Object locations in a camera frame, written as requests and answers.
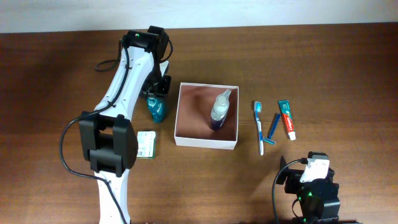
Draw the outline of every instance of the mouthwash bottle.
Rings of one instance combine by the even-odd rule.
[[[152,118],[155,123],[163,121],[167,112],[165,100],[163,98],[148,97],[147,106],[150,113],[152,113]]]
[[[216,98],[216,102],[211,110],[211,122],[210,128],[217,131],[224,124],[228,108],[229,108],[229,95],[231,90],[226,90],[224,93],[220,94]]]

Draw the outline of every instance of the white box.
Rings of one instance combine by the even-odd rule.
[[[230,89],[229,109],[220,130],[210,129],[216,97]],[[175,117],[174,139],[178,146],[234,149],[238,141],[239,87],[181,83]]]

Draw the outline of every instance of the white toothbrush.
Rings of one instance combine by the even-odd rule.
[[[261,112],[261,103],[258,101],[254,102],[254,115],[256,116],[257,128],[259,130],[259,144],[260,144],[260,155],[264,155],[264,143],[262,141],[262,132],[261,132],[261,122],[258,116],[258,113]]]

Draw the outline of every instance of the blue liquid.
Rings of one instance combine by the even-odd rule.
[[[226,118],[226,116],[224,116],[224,118],[219,120],[219,121],[211,119],[210,128],[215,130],[215,131],[219,130],[222,127],[222,125],[224,124],[225,118]]]

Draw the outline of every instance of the robotic arm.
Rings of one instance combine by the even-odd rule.
[[[289,169],[294,163],[305,164],[305,170]],[[272,205],[274,207],[275,222],[279,223],[275,208],[275,184],[285,184],[285,193],[295,194],[299,202],[303,217],[292,220],[292,223],[305,224],[339,224],[357,222],[339,222],[338,211],[340,200],[337,197],[339,185],[333,183],[335,171],[329,168],[329,158],[323,152],[309,152],[308,158],[301,158],[286,163],[282,157],[280,160],[280,171],[272,186]]]
[[[130,223],[127,178],[138,150],[137,137],[131,126],[132,112],[139,95],[155,99],[166,97],[171,81],[171,77],[165,75],[169,62],[161,60],[170,42],[163,28],[151,26],[147,32],[130,30],[121,42],[125,50],[121,53],[118,70],[95,110],[107,107],[110,101],[113,105],[79,121],[84,158],[90,162],[95,176],[108,181],[110,186],[108,189],[98,180],[100,224]],[[89,112],[82,112],[82,116],[87,114]],[[113,134],[101,132],[106,128],[112,128]]]

